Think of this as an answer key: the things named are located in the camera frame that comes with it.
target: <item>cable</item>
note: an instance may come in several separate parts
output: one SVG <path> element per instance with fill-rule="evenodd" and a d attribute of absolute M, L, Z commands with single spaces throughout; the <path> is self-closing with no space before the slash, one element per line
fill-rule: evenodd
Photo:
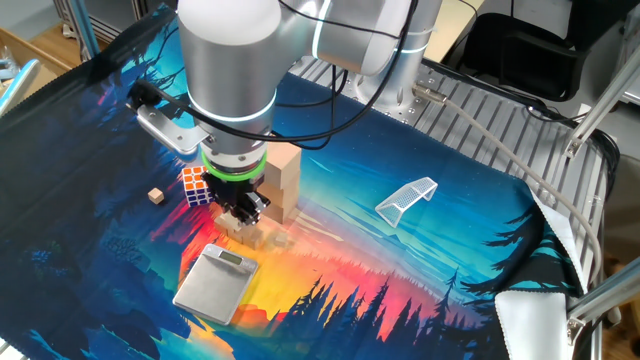
<path fill-rule="evenodd" d="M 473 6 L 473 5 L 469 4 L 469 3 L 468 3 L 468 2 L 466 2 L 465 0 L 458 0 L 458 1 L 460 1 L 461 3 L 463 3 L 463 4 L 467 5 L 468 7 L 470 7 L 470 8 L 471 8 L 471 10 L 473 10 L 473 17 L 474 17 L 474 20 L 473 20 L 473 21 L 474 21 L 474 23 L 475 23 L 475 21 L 476 21 L 476 20 L 478 20 L 478 9 L 476 9 L 476 7 L 475 7 L 475 6 Z"/>
<path fill-rule="evenodd" d="M 553 186 L 547 183 L 542 177 L 540 177 L 535 171 L 527 166 L 517 155 L 515 155 L 508 147 L 506 147 L 498 138 L 496 138 L 492 133 L 490 133 L 487 129 L 485 129 L 479 122 L 477 122 L 471 115 L 467 114 L 461 107 L 453 103 L 451 100 L 446 99 L 444 104 L 451 107 L 455 110 L 458 115 L 465 118 L 471 126 L 479 130 L 482 135 L 484 135 L 487 139 L 491 140 L 496 147 L 502 150 L 507 156 L 518 165 L 524 172 L 527 173 L 533 180 L 538 182 L 540 186 L 542 186 L 545 190 L 547 190 L 551 195 L 553 195 L 558 201 L 560 201 L 564 206 L 571 211 L 573 216 L 578 219 L 582 227 L 585 229 L 587 233 L 587 238 L 591 244 L 591 250 L 593 251 L 593 262 L 594 262 L 594 271 L 591 273 L 591 282 L 595 281 L 602 270 L 602 252 L 600 251 L 600 243 L 598 241 L 598 237 L 593 232 L 591 225 L 589 224 L 589 220 L 587 220 L 584 215 L 569 201 L 567 198 L 562 195 L 558 190 L 556 190 Z"/>
<path fill-rule="evenodd" d="M 575 120 L 579 120 L 585 116 L 587 116 L 589 113 L 586 112 L 584 114 L 580 114 L 580 115 L 576 115 L 574 117 L 571 118 L 565 118 L 564 116 L 562 116 L 561 118 L 557 118 L 557 119 L 550 119 L 550 118 L 543 118 L 539 115 L 536 115 L 533 113 L 533 110 L 536 110 L 533 106 L 525 106 L 525 109 L 527 110 L 527 112 L 529 113 L 529 115 L 531 115 L 531 117 L 538 119 L 540 121 L 544 121 L 544 122 L 557 122 L 557 123 L 562 123 L 562 122 L 566 122 L 566 121 L 575 121 Z"/>
<path fill-rule="evenodd" d="M 331 66 L 331 99 L 329 99 L 331 101 L 331 129 L 333 129 L 336 126 L 336 95 L 337 95 L 337 92 L 336 92 L 337 74 L 336 73 L 337 73 L 337 67 L 335 65 L 332 65 Z M 342 82 L 343 85 L 345 83 L 344 79 L 346 79 L 346 76 L 343 77 L 343 82 Z M 282 136 L 275 131 L 272 131 L 272 133 L 276 136 Z M 297 142 L 294 142 L 292 144 L 304 150 L 322 150 L 327 145 L 329 145 L 330 141 L 331 141 L 331 136 L 327 137 L 324 140 L 324 142 L 318 146 L 309 146 L 309 145 L 304 145 Z"/>
<path fill-rule="evenodd" d="M 325 24 L 342 26 L 344 28 L 351 29 L 351 30 L 358 30 L 358 31 L 369 32 L 369 33 L 372 33 L 372 34 L 384 35 L 384 36 L 388 36 L 388 37 L 390 37 L 392 39 L 395 39 L 395 40 L 398 40 L 401 37 L 401 36 L 396 36 L 396 35 L 393 35 L 393 34 L 386 33 L 384 31 L 366 29 L 366 28 L 362 28 L 362 27 L 359 27 L 359 26 L 339 23 L 339 22 L 336 22 L 336 21 L 331 21 L 331 20 L 326 20 L 326 19 L 320 19 L 320 18 L 313 17 L 313 16 L 310 16 L 310 15 L 307 15 L 307 14 L 305 14 L 303 12 L 298 11 L 297 9 L 291 7 L 289 4 L 285 3 L 283 0 L 278 0 L 278 2 L 280 3 L 280 5 L 284 6 L 285 8 L 287 8 L 287 10 L 291 11 L 292 13 L 295 13 L 295 14 L 297 14 L 299 16 L 302 16 L 304 18 L 307 18 L 309 20 L 319 21 L 319 22 L 323 22 Z"/>
<path fill-rule="evenodd" d="M 403 49 L 404 45 L 407 42 L 407 34 L 409 32 L 409 24 L 411 23 L 411 19 L 413 18 L 413 14 L 415 12 L 415 9 L 416 9 L 417 5 L 418 5 L 418 0 L 411 0 L 410 10 L 407 13 L 407 18 L 405 20 L 404 27 L 402 28 L 402 31 L 401 31 L 402 36 L 400 38 L 400 43 L 398 44 L 398 49 Z M 402 53 L 401 51 L 396 51 L 395 52 L 395 54 L 393 55 L 393 58 L 391 60 L 391 64 L 389 65 L 389 71 L 387 72 L 385 77 L 382 79 L 382 82 L 380 83 L 380 86 L 378 86 L 378 90 L 376 90 L 376 92 L 373 94 L 373 96 L 367 102 L 367 104 L 365 104 L 365 106 L 354 117 L 352 117 L 349 121 L 345 122 L 344 124 L 334 128 L 332 130 L 325 131 L 325 132 L 318 133 L 318 134 L 312 134 L 312 135 L 277 137 L 277 136 L 254 134 L 254 133 L 249 133 L 249 132 L 246 132 L 246 131 L 237 130 L 237 129 L 234 129 L 234 128 L 230 127 L 230 126 L 227 126 L 225 124 L 222 124 L 220 122 L 217 122 L 215 120 L 210 119 L 208 116 L 206 116 L 206 115 L 200 113 L 199 111 L 191 108 L 188 104 L 186 104 L 186 103 L 184 103 L 184 102 L 172 97 L 171 95 L 167 94 L 166 92 L 154 87 L 153 85 L 151 85 L 146 80 L 138 79 L 136 81 L 135 85 L 139 86 L 140 88 L 142 88 L 142 89 L 144 89 L 146 91 L 148 91 L 148 93 L 145 94 L 145 97 L 147 97 L 149 95 L 149 93 L 154 94 L 156 96 L 156 98 L 153 99 L 154 101 L 159 102 L 160 99 L 164 99 L 164 100 L 168 101 L 169 103 L 173 104 L 174 106 L 180 108 L 181 110 L 183 110 L 187 114 L 189 114 L 189 115 L 193 116 L 194 118 L 204 122 L 205 124 L 210 125 L 215 129 L 218 129 L 220 131 L 226 132 L 226 133 L 234 135 L 234 136 L 238 136 L 238 137 L 245 138 L 245 139 L 250 139 L 250 140 L 267 141 L 267 142 L 313 141 L 313 140 L 319 140 L 319 139 L 324 139 L 324 138 L 329 137 L 329 136 L 333 136 L 333 135 L 335 135 L 335 134 L 337 134 L 337 133 L 339 133 L 341 131 L 346 130 L 347 128 L 351 127 L 353 124 L 355 124 L 356 122 L 361 120 L 364 117 L 364 115 L 366 115 L 367 112 L 369 112 L 369 110 L 371 110 L 371 108 L 373 107 L 373 104 L 378 100 L 378 98 L 380 97 L 380 95 L 384 91 L 384 88 L 387 86 L 387 83 L 391 79 L 391 74 L 393 74 L 393 71 L 395 70 L 396 66 L 398 65 L 401 53 Z M 132 88 L 130 94 L 131 93 L 139 94 L 140 93 L 140 89 Z M 134 99 L 134 103 L 145 103 L 145 102 L 141 101 L 141 99 Z"/>
<path fill-rule="evenodd" d="M 345 85 L 347 85 L 347 77 L 349 76 L 349 72 L 347 70 L 344 70 L 342 72 L 342 74 L 343 74 L 342 75 L 342 82 L 340 83 L 340 87 L 338 88 L 338 91 L 336 92 L 336 96 L 342 94 L 342 90 L 344 90 Z M 313 107 L 313 106 L 324 105 L 324 104 L 330 102 L 331 99 L 333 99 L 333 95 L 330 98 L 322 100 L 322 101 L 316 101 L 316 102 L 310 102 L 310 103 L 299 103 L 299 104 L 276 103 L 276 106 L 285 107 L 285 108 Z"/>
<path fill-rule="evenodd" d="M 567 118 L 564 115 L 560 114 L 558 109 L 554 107 L 546 107 L 544 104 L 542 106 L 546 108 L 546 111 L 544 109 L 542 110 L 536 109 L 533 106 L 526 107 L 526 109 L 527 109 L 527 112 L 529 112 L 529 114 L 532 117 L 538 120 L 560 123 L 571 129 L 575 129 L 580 124 L 576 120 L 581 119 L 588 115 L 588 112 L 587 112 L 584 114 Z M 534 114 L 533 110 L 536 110 L 541 114 L 544 114 L 544 116 L 546 116 L 547 118 L 543 118 Z M 606 160 L 606 163 L 607 163 L 607 192 L 605 196 L 605 201 L 606 201 L 607 199 L 609 199 L 609 196 L 611 195 L 613 190 L 613 186 L 616 182 L 616 173 L 618 171 L 618 164 L 620 163 L 620 148 L 618 147 L 618 144 L 613 140 L 613 138 L 611 138 L 609 134 L 599 129 L 594 130 L 593 133 L 591 133 L 591 136 L 589 137 L 589 139 L 591 139 L 593 143 L 596 145 L 596 147 L 600 150 L 600 152 L 602 153 L 602 157 Z"/>

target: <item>table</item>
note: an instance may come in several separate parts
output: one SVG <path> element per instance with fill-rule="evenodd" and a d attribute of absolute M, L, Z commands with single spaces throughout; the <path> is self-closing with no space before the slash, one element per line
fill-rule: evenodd
<path fill-rule="evenodd" d="M 478 9 L 484 0 L 468 0 L 467 2 Z M 424 57 L 441 62 L 460 34 L 467 28 L 469 22 L 473 20 L 473 17 L 473 10 L 460 0 L 443 0 L 436 19 L 437 31 L 431 34 Z"/>

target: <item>wooden block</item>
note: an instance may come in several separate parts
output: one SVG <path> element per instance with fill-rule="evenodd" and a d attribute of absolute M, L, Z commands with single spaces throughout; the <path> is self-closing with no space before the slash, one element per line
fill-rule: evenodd
<path fill-rule="evenodd" d="M 264 182 L 258 187 L 258 192 L 266 196 L 271 204 L 280 207 L 291 207 L 291 204 L 298 202 L 298 196 L 300 195 L 300 170 L 291 179 L 291 183 L 287 184 L 284 189 L 278 189 L 277 187 Z"/>
<path fill-rule="evenodd" d="M 255 225 L 247 225 L 243 226 L 240 230 L 234 233 L 235 240 L 241 243 L 245 243 L 245 241 L 251 240 L 251 236 L 256 231 Z"/>
<path fill-rule="evenodd" d="M 157 188 L 153 188 L 153 190 L 149 191 L 148 195 L 149 195 L 149 200 L 151 200 L 151 202 L 156 205 L 164 201 L 164 194 L 162 193 L 162 191 L 158 190 Z"/>
<path fill-rule="evenodd" d="M 284 221 L 291 215 L 293 210 L 298 206 L 298 196 L 300 195 L 300 186 L 296 185 L 292 191 L 292 194 L 287 197 L 289 199 L 283 206 L 276 204 L 270 204 L 262 213 L 264 216 L 280 223 L 284 224 Z"/>
<path fill-rule="evenodd" d="M 267 145 L 264 182 L 284 189 L 299 174 L 301 154 L 302 151 L 295 145 L 270 142 Z"/>
<path fill-rule="evenodd" d="M 242 230 L 238 220 L 228 212 L 218 216 L 213 223 L 216 230 L 234 240 L 236 240 L 234 237 L 237 237 L 235 233 Z"/>
<path fill-rule="evenodd" d="M 289 218 L 289 216 L 293 213 L 293 210 L 295 210 L 295 208 L 296 208 L 295 206 L 290 208 L 283 208 L 278 205 L 272 204 L 272 205 L 269 205 L 262 214 L 273 221 L 276 221 L 280 224 L 284 224 L 284 221 Z"/>

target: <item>metal grate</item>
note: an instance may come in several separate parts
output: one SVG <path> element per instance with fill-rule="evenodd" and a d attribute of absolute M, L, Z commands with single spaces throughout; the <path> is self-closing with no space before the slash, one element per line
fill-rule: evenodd
<path fill-rule="evenodd" d="M 405 211 L 409 210 L 420 198 L 431 200 L 437 187 L 438 184 L 428 177 L 410 182 L 376 206 L 376 211 L 389 225 L 395 228 Z"/>

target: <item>black cable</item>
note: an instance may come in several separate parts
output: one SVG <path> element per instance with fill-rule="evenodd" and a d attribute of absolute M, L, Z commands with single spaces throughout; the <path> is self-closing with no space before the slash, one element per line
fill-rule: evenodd
<path fill-rule="evenodd" d="M 340 87 L 338 88 L 338 91 L 336 92 L 336 96 L 342 94 L 342 90 L 344 90 L 345 85 L 347 85 L 347 77 L 349 76 L 349 72 L 347 70 L 344 70 L 342 72 L 342 82 L 340 83 Z M 324 105 L 330 101 L 332 101 L 331 99 L 333 99 L 333 95 L 331 95 L 330 98 L 322 100 L 322 101 L 316 101 L 316 102 L 310 102 L 310 103 L 299 103 L 299 104 L 283 104 L 283 103 L 276 103 L 276 106 L 278 107 L 286 107 L 286 108 L 304 108 L 304 107 L 312 107 L 312 106 L 319 106 L 319 105 Z"/>
<path fill-rule="evenodd" d="M 287 10 L 289 10 L 289 11 L 291 11 L 291 12 L 293 12 L 293 13 L 299 15 L 299 16 L 307 18 L 309 20 L 320 21 L 320 22 L 323 22 L 323 23 L 326 23 L 326 24 L 342 26 L 342 27 L 345 27 L 345 28 L 351 29 L 351 30 L 358 30 L 358 31 L 369 32 L 369 33 L 372 33 L 372 34 L 384 35 L 384 36 L 388 36 L 388 37 L 390 37 L 392 39 L 395 39 L 395 40 L 400 39 L 400 36 L 395 36 L 393 34 L 389 34 L 389 33 L 386 33 L 384 31 L 366 29 L 366 28 L 361 28 L 359 26 L 354 26 L 354 25 L 339 23 L 339 22 L 336 22 L 336 21 L 331 21 L 331 20 L 326 20 L 326 19 L 320 19 L 320 18 L 317 18 L 317 17 L 313 17 L 313 16 L 310 16 L 310 15 L 307 15 L 307 14 L 305 14 L 303 12 L 298 11 L 297 9 L 291 7 L 289 4 L 285 3 L 283 0 L 278 0 L 278 2 L 280 3 L 280 5 L 282 5 L 285 8 L 287 8 Z"/>
<path fill-rule="evenodd" d="M 574 117 L 570 117 L 570 118 L 566 118 L 562 115 L 560 115 L 560 113 L 558 113 L 559 117 L 558 118 L 548 118 L 548 117 L 541 117 L 539 115 L 536 115 L 533 113 L 533 110 L 536 110 L 533 106 L 525 106 L 525 109 L 527 110 L 527 112 L 529 113 L 529 115 L 531 115 L 531 117 L 538 119 L 540 121 L 544 121 L 544 122 L 557 122 L 557 123 L 563 123 L 563 122 L 568 122 L 568 121 L 576 121 L 579 120 L 585 116 L 587 116 L 589 113 L 586 112 L 584 114 L 580 114 L 580 115 L 576 115 Z"/>
<path fill-rule="evenodd" d="M 331 101 L 331 129 L 333 129 L 336 126 L 336 78 L 337 78 L 337 67 L 335 65 L 331 66 L 331 99 L 329 99 Z M 276 136 L 282 136 L 280 134 L 278 134 L 275 131 L 272 131 L 272 133 Z M 324 142 L 318 146 L 310 146 L 310 145 L 304 145 L 304 144 L 300 144 L 297 142 L 292 143 L 293 145 L 304 149 L 304 150 L 322 150 L 324 149 L 327 145 L 329 145 L 329 142 L 331 141 L 331 136 L 327 137 L 326 139 L 324 139 Z"/>
<path fill-rule="evenodd" d="M 409 12 L 407 13 L 407 18 L 405 20 L 404 26 L 402 28 L 401 31 L 401 38 L 400 38 L 400 43 L 398 44 L 398 49 L 401 50 L 404 48 L 404 45 L 407 42 L 407 34 L 409 32 L 409 24 L 411 23 L 411 19 L 413 18 L 413 14 L 415 12 L 415 9 L 417 7 L 418 4 L 418 0 L 411 0 L 411 7 Z M 371 97 L 371 99 L 367 102 L 367 104 L 365 104 L 365 106 L 353 117 L 351 118 L 349 121 L 345 122 L 344 124 L 329 130 L 329 131 L 325 131 L 322 133 L 318 133 L 318 134 L 312 134 L 312 135 L 302 135 L 302 136 L 286 136 L 286 137 L 277 137 L 277 136 L 269 136 L 269 135 L 260 135 L 260 134 L 253 134 L 253 133 L 249 133 L 246 131 L 241 131 L 241 130 L 237 130 L 234 129 L 230 126 L 227 126 L 225 124 L 222 124 L 220 122 L 214 121 L 212 119 L 210 119 L 208 116 L 200 113 L 199 111 L 191 108 L 188 104 L 174 98 L 173 96 L 167 94 L 166 92 L 154 87 L 153 85 L 151 85 L 148 81 L 146 80 L 142 80 L 139 79 L 136 81 L 136 85 L 143 88 L 144 90 L 148 91 L 147 95 L 149 93 L 154 94 L 157 98 L 154 100 L 157 100 L 157 102 L 160 101 L 160 99 L 164 99 L 166 101 L 168 101 L 169 103 L 173 104 L 174 106 L 180 108 L 181 110 L 185 111 L 186 113 L 188 113 L 189 115 L 193 116 L 194 118 L 204 122 L 207 125 L 212 126 L 215 129 L 218 129 L 220 131 L 226 132 L 230 135 L 234 135 L 234 136 L 238 136 L 241 138 L 245 138 L 245 139 L 250 139 L 250 140 L 257 140 L 257 141 L 267 141 L 267 142 L 302 142 L 302 141 L 313 141 L 313 140 L 319 140 L 319 139 L 324 139 L 326 137 L 329 136 L 333 136 L 341 131 L 346 130 L 347 128 L 351 127 L 353 124 L 355 124 L 356 122 L 358 122 L 359 120 L 361 120 L 364 115 L 367 114 L 367 112 L 369 112 L 369 110 L 371 110 L 371 108 L 373 107 L 373 104 L 378 100 L 378 98 L 380 97 L 380 95 L 382 94 L 382 92 L 384 91 L 384 88 L 387 86 L 387 83 L 389 82 L 389 80 L 391 79 L 391 74 L 393 74 L 393 71 L 395 70 L 396 66 L 398 65 L 398 61 L 400 60 L 400 54 L 402 53 L 402 51 L 396 51 L 395 54 L 393 55 L 393 58 L 391 60 L 391 64 L 389 65 L 389 71 L 387 72 L 387 74 L 385 75 L 385 77 L 382 79 L 382 82 L 380 83 L 380 86 L 378 86 L 378 90 L 376 90 L 375 94 L 373 94 L 373 96 Z M 136 91 L 133 91 L 134 89 L 132 89 L 132 93 L 139 93 L 139 89 Z M 134 102 L 140 103 L 140 99 L 134 99 Z"/>
<path fill-rule="evenodd" d="M 469 4 L 468 2 L 464 1 L 464 0 L 458 0 L 463 4 L 466 4 L 468 7 L 471 8 L 471 10 L 473 10 L 473 17 L 474 17 L 474 21 L 478 20 L 478 9 L 476 9 L 475 6 Z"/>
<path fill-rule="evenodd" d="M 573 121 L 573 120 L 576 120 L 575 117 L 567 118 L 563 116 L 553 106 L 547 106 L 542 100 L 538 98 L 523 94 L 518 91 L 502 88 L 499 86 L 491 85 L 483 81 L 479 81 L 478 79 L 475 79 L 467 74 L 460 73 L 446 65 L 443 65 L 441 63 L 438 63 L 426 58 L 422 59 L 422 64 L 426 65 L 431 69 L 438 71 L 443 75 L 449 76 L 455 80 L 462 81 L 466 84 L 473 85 L 482 90 L 497 94 L 499 96 L 505 97 L 512 101 L 516 101 L 518 103 L 525 105 L 525 107 L 532 107 L 534 110 L 540 112 L 542 116 L 547 117 L 547 119 L 544 119 L 544 120 L 549 120 L 549 119 L 560 120 L 558 121 L 559 124 L 567 126 L 572 129 L 579 125 L 578 122 Z M 543 120 L 540 118 L 540 116 L 536 116 L 535 114 L 532 114 L 532 116 L 536 119 Z M 605 201 L 606 201 L 606 199 L 608 199 L 608 197 L 611 195 L 611 191 L 613 190 L 613 185 L 615 184 L 616 172 L 618 170 L 618 163 L 620 162 L 620 148 L 618 147 L 618 144 L 616 144 L 616 142 L 611 138 L 611 136 L 609 136 L 607 133 L 599 129 L 596 129 L 589 138 L 593 141 L 593 144 L 600 150 L 600 152 L 602 153 L 603 159 L 607 163 L 607 194 L 605 198 Z"/>

